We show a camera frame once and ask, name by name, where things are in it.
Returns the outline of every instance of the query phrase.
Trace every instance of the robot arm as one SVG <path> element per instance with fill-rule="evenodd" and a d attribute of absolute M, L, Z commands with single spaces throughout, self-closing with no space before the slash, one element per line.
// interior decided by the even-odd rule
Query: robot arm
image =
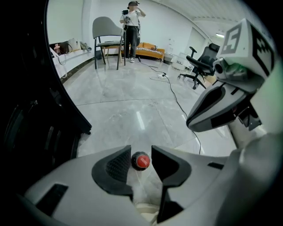
<path fill-rule="evenodd" d="M 213 63 L 217 81 L 192 108 L 187 126 L 202 132 L 226 125 L 239 117 L 249 130 L 261 125 L 250 99 L 274 67 L 274 52 L 246 19 L 226 32 Z"/>

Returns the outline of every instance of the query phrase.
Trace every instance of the baseboard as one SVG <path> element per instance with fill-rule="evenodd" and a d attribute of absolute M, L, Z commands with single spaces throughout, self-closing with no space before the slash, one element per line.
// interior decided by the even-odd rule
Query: baseboard
<path fill-rule="evenodd" d="M 78 70 L 82 69 L 85 65 L 92 62 L 93 60 L 94 60 L 94 57 L 86 60 L 85 62 L 79 64 L 78 66 L 74 67 L 71 71 L 69 71 L 67 73 L 67 77 L 65 77 L 65 78 L 61 77 L 60 80 L 61 80 L 62 84 L 64 84 L 69 78 L 71 78 L 73 76 L 73 74 L 75 74 Z"/>

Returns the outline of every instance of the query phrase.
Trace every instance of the marble floor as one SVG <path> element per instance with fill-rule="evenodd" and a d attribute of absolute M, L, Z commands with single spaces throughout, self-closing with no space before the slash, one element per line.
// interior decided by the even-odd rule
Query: marble floor
<path fill-rule="evenodd" d="M 141 60 L 157 71 L 167 73 L 178 102 L 189 114 L 201 86 L 193 90 L 189 79 L 177 79 L 180 71 L 154 60 Z M 200 144 L 186 127 L 186 117 L 177 105 L 166 78 L 159 78 L 136 59 L 135 63 L 120 64 L 109 57 L 106 65 L 98 61 L 87 64 L 64 83 L 69 96 L 92 125 L 91 135 L 83 135 L 78 156 L 130 144 L 132 153 L 144 151 L 150 155 L 151 145 L 161 145 L 198 154 Z M 227 126 L 196 133 L 200 154 L 228 156 L 236 149 Z M 143 172 L 129 170 L 128 184 L 134 191 L 135 203 L 158 205 L 162 183 L 152 165 Z"/>

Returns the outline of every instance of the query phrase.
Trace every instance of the black office chair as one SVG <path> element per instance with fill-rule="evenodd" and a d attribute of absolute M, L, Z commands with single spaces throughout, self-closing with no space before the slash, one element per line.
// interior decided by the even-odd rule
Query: black office chair
<path fill-rule="evenodd" d="M 201 57 L 196 60 L 193 58 L 194 53 L 196 51 L 194 48 L 190 46 L 190 49 L 192 50 L 191 56 L 187 56 L 187 60 L 191 63 L 191 65 L 194 66 L 193 72 L 195 73 L 195 76 L 188 75 L 188 74 L 180 74 L 178 78 L 181 77 L 188 77 L 194 80 L 194 86 L 193 89 L 195 90 L 197 86 L 200 84 L 203 88 L 206 88 L 202 82 L 198 79 L 198 75 L 201 75 L 202 77 L 207 75 L 214 75 L 214 69 L 213 69 L 213 62 L 216 60 L 216 55 L 219 51 L 220 46 L 211 43 L 209 46 L 205 47 L 203 54 Z"/>

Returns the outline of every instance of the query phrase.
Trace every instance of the orange sofa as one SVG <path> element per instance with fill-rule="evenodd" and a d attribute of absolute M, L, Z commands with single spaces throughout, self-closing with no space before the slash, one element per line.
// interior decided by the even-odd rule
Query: orange sofa
<path fill-rule="evenodd" d="M 156 49 L 155 51 L 152 50 L 152 48 L 155 48 L 155 45 L 152 45 L 150 43 L 142 42 L 137 46 L 136 55 L 140 56 L 150 56 L 159 59 L 160 61 L 163 60 L 163 56 L 165 53 L 165 49 Z"/>

